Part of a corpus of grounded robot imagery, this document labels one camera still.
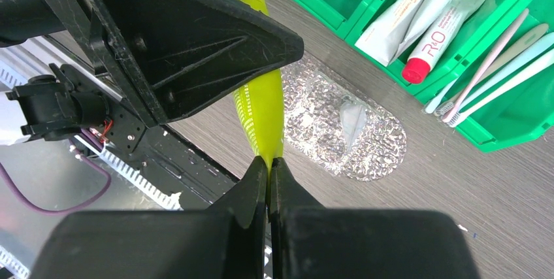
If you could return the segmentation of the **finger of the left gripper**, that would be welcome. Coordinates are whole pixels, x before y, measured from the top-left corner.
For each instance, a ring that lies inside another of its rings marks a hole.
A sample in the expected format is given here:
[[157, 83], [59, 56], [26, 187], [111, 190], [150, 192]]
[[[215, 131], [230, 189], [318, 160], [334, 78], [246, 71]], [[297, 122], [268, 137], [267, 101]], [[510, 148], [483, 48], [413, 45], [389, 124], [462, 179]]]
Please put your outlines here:
[[299, 60], [302, 38], [240, 0], [88, 0], [93, 51], [149, 127]]

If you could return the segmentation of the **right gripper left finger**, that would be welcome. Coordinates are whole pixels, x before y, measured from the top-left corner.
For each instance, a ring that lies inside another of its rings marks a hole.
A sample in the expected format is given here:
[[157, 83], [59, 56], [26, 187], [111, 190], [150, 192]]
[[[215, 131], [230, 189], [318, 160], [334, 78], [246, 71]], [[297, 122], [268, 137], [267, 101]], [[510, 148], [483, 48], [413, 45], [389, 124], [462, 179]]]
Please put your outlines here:
[[264, 159], [254, 157], [242, 179], [208, 208], [231, 216], [224, 278], [264, 275], [267, 175]]

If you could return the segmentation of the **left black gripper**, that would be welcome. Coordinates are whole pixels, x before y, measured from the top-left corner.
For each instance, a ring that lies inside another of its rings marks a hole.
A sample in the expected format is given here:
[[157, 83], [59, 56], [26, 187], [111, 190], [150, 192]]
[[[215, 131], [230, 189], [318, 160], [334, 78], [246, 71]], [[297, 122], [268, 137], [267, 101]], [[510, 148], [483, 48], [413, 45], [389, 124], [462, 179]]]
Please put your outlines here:
[[45, 0], [1, 0], [2, 48], [64, 29]]

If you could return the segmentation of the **yellow-green toothpaste tube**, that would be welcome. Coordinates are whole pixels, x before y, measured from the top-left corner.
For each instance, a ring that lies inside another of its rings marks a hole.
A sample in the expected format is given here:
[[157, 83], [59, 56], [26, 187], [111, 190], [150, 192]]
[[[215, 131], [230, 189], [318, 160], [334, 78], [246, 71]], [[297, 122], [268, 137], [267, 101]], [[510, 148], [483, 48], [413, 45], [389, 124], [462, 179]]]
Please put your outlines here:
[[[239, 0], [268, 15], [265, 0]], [[238, 119], [255, 156], [270, 172], [273, 159], [284, 152], [284, 91], [279, 68], [265, 73], [233, 92]]]

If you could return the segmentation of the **grey green-cap toothpaste tube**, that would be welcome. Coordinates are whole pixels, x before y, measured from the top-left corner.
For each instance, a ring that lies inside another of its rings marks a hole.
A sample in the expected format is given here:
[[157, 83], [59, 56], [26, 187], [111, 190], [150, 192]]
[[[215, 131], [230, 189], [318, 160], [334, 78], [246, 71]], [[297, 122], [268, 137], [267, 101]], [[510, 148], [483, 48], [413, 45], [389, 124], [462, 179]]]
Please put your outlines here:
[[339, 115], [346, 152], [349, 152], [367, 123], [367, 107], [346, 99], [340, 107]]

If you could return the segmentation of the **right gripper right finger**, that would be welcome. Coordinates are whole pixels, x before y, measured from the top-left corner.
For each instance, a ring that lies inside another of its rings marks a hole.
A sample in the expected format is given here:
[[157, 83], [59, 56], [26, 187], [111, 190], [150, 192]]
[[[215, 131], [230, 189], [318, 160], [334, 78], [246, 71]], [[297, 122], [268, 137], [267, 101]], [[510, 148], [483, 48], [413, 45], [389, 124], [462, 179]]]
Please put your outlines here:
[[305, 256], [312, 233], [309, 214], [323, 208], [293, 176], [282, 157], [273, 159], [267, 191], [274, 278], [300, 278], [300, 258]]

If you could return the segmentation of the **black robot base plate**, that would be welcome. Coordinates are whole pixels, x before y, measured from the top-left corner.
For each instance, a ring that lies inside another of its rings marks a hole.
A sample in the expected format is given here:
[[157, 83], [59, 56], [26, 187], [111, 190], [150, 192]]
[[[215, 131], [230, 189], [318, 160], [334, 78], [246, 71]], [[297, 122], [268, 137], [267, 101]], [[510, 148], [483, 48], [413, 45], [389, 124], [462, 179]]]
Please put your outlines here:
[[100, 91], [110, 99], [114, 125], [100, 158], [159, 206], [169, 210], [206, 208], [238, 178], [168, 125], [147, 128], [111, 78], [95, 76], [79, 55], [52, 36], [39, 39], [48, 57], [68, 64], [77, 88]]

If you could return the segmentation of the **green compartment bin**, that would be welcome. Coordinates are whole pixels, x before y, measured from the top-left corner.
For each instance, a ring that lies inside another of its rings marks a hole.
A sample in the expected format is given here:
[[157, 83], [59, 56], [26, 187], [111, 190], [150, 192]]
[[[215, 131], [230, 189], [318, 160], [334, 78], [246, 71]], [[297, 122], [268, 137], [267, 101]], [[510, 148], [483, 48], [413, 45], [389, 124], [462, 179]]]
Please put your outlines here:
[[[350, 46], [394, 0], [294, 0]], [[426, 103], [451, 81], [448, 95], [470, 81], [501, 33], [525, 9], [519, 39], [533, 27], [553, 24], [553, 0], [486, 0], [462, 26], [437, 67], [419, 85], [401, 77], [402, 55], [382, 71], [418, 101]], [[479, 109], [457, 130], [482, 152], [494, 152], [539, 139], [553, 128], [553, 69], [548, 68]]]

